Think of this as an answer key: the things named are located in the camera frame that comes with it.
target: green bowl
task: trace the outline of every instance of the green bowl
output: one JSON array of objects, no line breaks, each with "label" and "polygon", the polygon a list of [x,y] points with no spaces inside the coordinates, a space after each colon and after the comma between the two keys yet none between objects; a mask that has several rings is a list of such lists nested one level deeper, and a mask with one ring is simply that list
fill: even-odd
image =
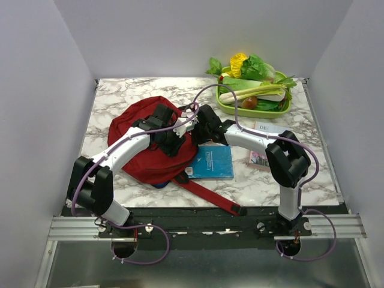
[{"label": "green bowl", "polygon": [[[222,73],[228,72],[228,71],[230,71],[230,67],[224,67],[222,69]],[[276,79],[277,80],[283,79],[285,77],[287,77],[287,76],[285,76],[282,72],[276,71]],[[232,106],[224,105],[223,103],[221,103],[219,101],[219,99],[218,99],[219,96],[220,96],[219,95],[219,86],[217,86],[217,89],[216,89],[216,101],[218,103],[219,108],[224,113],[228,113],[228,114],[234,115],[235,114],[235,108],[232,107]],[[284,103],[282,111],[278,111],[278,112],[275,112],[275,111],[248,110],[248,109],[243,109],[243,108],[239,107],[238,108],[238,115],[239,116],[245,116],[245,117],[253,117],[253,118],[274,119],[274,118],[278,118],[281,115],[289,112],[290,104],[291,104],[290,100],[286,101]]]}]

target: barcode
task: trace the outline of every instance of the barcode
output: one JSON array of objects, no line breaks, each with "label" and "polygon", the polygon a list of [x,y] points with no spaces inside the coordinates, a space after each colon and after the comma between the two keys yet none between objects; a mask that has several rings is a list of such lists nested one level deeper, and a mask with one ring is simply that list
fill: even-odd
[{"label": "barcode", "polygon": [[192,175],[193,174],[193,168],[192,167],[187,167],[185,168],[185,172],[187,175]]}]

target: table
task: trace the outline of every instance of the table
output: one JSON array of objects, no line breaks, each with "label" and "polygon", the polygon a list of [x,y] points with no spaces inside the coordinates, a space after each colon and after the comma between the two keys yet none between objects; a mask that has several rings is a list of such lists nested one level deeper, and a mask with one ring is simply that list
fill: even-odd
[{"label": "table", "polygon": [[[127,107],[141,99],[164,96],[176,106],[191,102],[205,86],[215,83],[213,78],[137,78],[101,79],[89,119],[82,155],[91,157],[107,148],[109,125]],[[199,104],[210,104],[222,119],[234,119],[223,113],[215,101],[215,89],[205,91]],[[303,205],[338,205],[334,182],[326,162],[313,116],[301,81],[292,90],[292,108],[277,119],[258,119],[262,122],[287,127],[298,139],[307,144],[320,161],[320,173],[315,180],[304,186]],[[253,128],[255,118],[240,118],[240,123]],[[198,179],[196,182],[216,193],[244,206],[277,206],[279,188],[269,172],[248,167],[249,151],[232,147],[233,179]],[[311,165],[309,175],[314,172]],[[170,183],[163,189],[138,182],[124,172],[114,178],[115,200],[126,207],[197,207],[213,206],[189,191]]]}]

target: gray floor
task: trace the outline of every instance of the gray floor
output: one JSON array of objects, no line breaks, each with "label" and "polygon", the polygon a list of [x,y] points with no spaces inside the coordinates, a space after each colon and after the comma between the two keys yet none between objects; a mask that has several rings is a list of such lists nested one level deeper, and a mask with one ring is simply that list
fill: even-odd
[{"label": "gray floor", "polygon": [[[339,240],[335,251],[317,262],[282,259],[272,250],[171,251],[161,263],[136,266],[112,261],[106,242],[59,243],[48,288],[99,284],[101,288],[369,287],[354,240]],[[329,241],[307,240],[301,257],[317,256]],[[138,251],[149,260],[160,251]]]}]

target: red strap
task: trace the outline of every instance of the red strap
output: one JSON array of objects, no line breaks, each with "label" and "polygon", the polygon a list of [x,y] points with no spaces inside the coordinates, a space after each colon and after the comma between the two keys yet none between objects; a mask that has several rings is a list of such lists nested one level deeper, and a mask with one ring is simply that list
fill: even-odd
[{"label": "red strap", "polygon": [[241,207],[235,202],[228,200],[223,196],[220,196],[219,194],[199,185],[198,183],[189,181],[188,178],[185,180],[186,183],[179,182],[175,178],[172,179],[172,181],[178,184],[179,186],[187,189],[188,191],[192,192],[193,194],[198,195],[199,197],[211,202],[212,204],[215,204],[216,206],[224,209],[225,211],[233,215],[239,216],[239,215],[245,215],[247,213],[247,210],[245,208]]}]

